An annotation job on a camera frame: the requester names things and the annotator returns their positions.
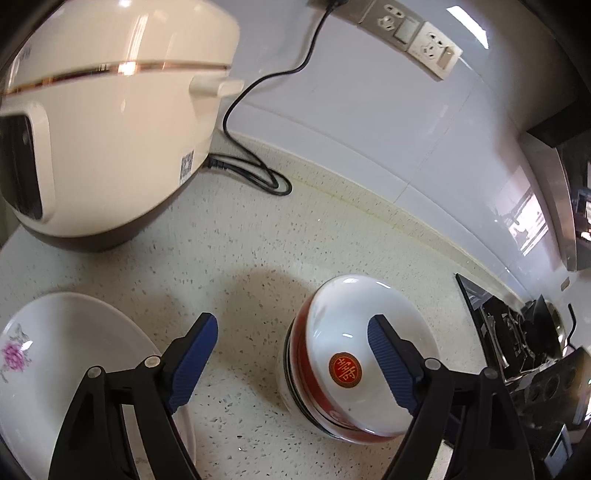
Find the red circular emblem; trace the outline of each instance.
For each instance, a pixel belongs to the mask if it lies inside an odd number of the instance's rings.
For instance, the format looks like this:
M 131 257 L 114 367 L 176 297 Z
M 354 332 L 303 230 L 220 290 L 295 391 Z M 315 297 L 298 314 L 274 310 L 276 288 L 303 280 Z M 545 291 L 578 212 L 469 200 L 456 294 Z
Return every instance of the red circular emblem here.
M 332 356 L 329 362 L 332 379 L 341 387 L 353 388 L 361 381 L 361 364 L 350 353 L 341 352 Z

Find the rose gold trim band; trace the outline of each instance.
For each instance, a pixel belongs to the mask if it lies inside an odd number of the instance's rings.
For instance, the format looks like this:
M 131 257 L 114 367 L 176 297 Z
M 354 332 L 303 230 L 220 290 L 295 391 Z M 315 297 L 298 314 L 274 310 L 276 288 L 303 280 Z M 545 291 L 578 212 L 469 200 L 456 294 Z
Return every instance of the rose gold trim band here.
M 8 90 L 2 94 L 3 97 L 16 95 L 37 88 L 55 85 L 56 83 L 78 80 L 85 77 L 97 75 L 135 75 L 142 72 L 170 71 L 170 70 L 220 70 L 227 71 L 230 65 L 219 63 L 205 63 L 198 61 L 125 61 L 120 63 L 103 63 L 97 67 L 91 67 L 76 72 L 60 73 L 45 77 L 34 82 L 25 83 Z

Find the silver screw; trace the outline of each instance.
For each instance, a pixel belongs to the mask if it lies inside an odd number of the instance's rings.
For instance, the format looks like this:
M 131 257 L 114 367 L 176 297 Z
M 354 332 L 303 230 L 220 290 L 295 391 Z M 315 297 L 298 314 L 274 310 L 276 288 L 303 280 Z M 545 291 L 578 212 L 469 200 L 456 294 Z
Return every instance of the silver screw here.
M 427 358 L 425 360 L 425 367 L 429 370 L 439 370 L 441 368 L 441 362 L 435 358 Z
M 149 356 L 145 361 L 144 361 L 144 365 L 148 368 L 154 368 L 159 366 L 160 364 L 160 357 L 153 355 L 153 356 Z
M 101 373 L 101 369 L 100 367 L 92 367 L 88 369 L 88 372 L 86 372 L 86 375 L 88 375 L 88 378 L 96 378 L 100 375 Z
M 484 369 L 484 376 L 488 378 L 488 380 L 495 380 L 499 374 L 496 372 L 494 368 L 486 367 Z

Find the wall socket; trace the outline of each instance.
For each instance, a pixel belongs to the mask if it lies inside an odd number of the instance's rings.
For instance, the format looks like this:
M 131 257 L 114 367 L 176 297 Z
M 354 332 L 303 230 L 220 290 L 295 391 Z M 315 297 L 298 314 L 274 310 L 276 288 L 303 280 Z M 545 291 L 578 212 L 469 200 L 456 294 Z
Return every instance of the wall socket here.
M 309 0 L 324 9 L 328 0 Z M 333 13 L 358 24 L 384 42 L 407 52 L 441 79 L 462 55 L 462 49 L 425 20 L 395 0 L 349 0 Z

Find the pink flower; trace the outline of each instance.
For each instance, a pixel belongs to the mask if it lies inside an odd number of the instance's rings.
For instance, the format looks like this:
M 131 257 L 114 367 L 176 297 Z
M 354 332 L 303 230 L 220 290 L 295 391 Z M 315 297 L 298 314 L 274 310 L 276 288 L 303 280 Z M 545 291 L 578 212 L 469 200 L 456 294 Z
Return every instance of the pink flower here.
M 6 347 L 2 349 L 4 355 L 4 363 L 8 365 L 10 370 L 25 370 L 25 356 L 21 352 L 21 347 L 17 343 L 8 342 Z

